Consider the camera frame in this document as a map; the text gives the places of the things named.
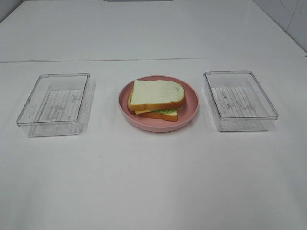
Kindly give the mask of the yellow cheese slice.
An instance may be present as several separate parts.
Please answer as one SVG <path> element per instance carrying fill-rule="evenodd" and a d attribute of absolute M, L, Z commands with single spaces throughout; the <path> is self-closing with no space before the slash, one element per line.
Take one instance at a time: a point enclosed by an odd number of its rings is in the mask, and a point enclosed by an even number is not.
<path fill-rule="evenodd" d="M 146 102 L 144 100 L 142 99 L 139 100 L 139 98 L 135 96 L 134 92 L 131 92 L 131 94 L 129 95 L 127 107 L 130 111 L 133 111 L 136 115 L 157 111 L 157 109 L 150 109 L 152 107 L 146 105 Z"/>

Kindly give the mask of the clear right plastic container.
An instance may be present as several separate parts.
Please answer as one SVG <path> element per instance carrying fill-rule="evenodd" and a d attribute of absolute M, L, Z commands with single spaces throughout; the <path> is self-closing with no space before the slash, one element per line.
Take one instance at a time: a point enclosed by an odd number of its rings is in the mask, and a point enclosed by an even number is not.
<path fill-rule="evenodd" d="M 267 131 L 279 114 L 251 71 L 208 71 L 204 89 L 220 132 Z"/>

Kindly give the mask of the green lettuce leaf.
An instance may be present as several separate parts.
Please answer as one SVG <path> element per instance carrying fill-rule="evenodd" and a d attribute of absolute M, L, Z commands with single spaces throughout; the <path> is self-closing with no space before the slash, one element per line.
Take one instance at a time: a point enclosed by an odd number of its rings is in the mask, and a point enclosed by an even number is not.
<path fill-rule="evenodd" d="M 177 114 L 178 109 L 165 109 L 165 110 L 154 110 L 151 111 L 151 113 L 155 114 L 164 114 L 164 115 L 169 115 L 169 114 Z"/>

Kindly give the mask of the clear plastic container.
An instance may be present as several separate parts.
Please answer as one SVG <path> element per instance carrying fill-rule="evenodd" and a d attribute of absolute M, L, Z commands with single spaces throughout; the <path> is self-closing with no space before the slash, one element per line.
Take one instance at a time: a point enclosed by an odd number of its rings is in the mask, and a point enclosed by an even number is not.
<path fill-rule="evenodd" d="M 220 132 L 267 131 L 279 114 L 251 71 L 208 71 L 204 89 Z"/>
<path fill-rule="evenodd" d="M 16 124 L 29 137 L 80 134 L 88 125 L 93 93 L 88 73 L 40 75 Z"/>

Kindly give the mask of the pink round plate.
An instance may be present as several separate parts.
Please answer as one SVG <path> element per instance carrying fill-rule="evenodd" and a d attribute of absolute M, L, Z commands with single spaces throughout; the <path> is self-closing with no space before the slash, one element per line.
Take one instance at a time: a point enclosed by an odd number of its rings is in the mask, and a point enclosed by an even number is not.
<path fill-rule="evenodd" d="M 184 127 L 195 117 L 199 108 L 199 99 L 194 88 L 191 87 L 188 83 L 171 76 L 163 75 L 141 77 L 140 80 L 166 80 L 177 82 L 181 84 L 185 90 L 186 102 L 183 107 L 179 109 L 177 121 L 166 121 L 162 119 L 140 117 L 135 115 L 133 112 L 130 112 L 128 109 L 128 96 L 133 90 L 133 82 L 130 82 L 121 90 L 118 96 L 120 110 L 125 119 L 130 124 L 146 131 L 170 132 Z"/>

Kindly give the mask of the white bread slice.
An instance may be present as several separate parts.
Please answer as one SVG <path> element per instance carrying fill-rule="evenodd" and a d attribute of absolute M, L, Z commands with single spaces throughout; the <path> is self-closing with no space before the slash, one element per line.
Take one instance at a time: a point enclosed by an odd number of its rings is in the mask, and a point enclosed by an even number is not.
<path fill-rule="evenodd" d="M 148 112 L 148 113 L 139 114 L 137 116 L 143 117 L 143 118 L 150 118 L 150 119 L 162 119 L 166 121 L 177 121 L 178 120 L 178 112 L 176 115 L 175 114 L 164 115 L 164 114 L 155 114 L 155 113 Z"/>

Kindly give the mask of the clear left plastic container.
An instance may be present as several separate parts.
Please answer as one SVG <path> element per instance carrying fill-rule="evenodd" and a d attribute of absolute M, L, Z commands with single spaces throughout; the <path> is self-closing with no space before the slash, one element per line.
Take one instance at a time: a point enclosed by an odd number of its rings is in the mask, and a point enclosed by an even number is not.
<path fill-rule="evenodd" d="M 16 124 L 29 137 L 80 134 L 88 125 L 93 93 L 88 73 L 40 75 Z"/>

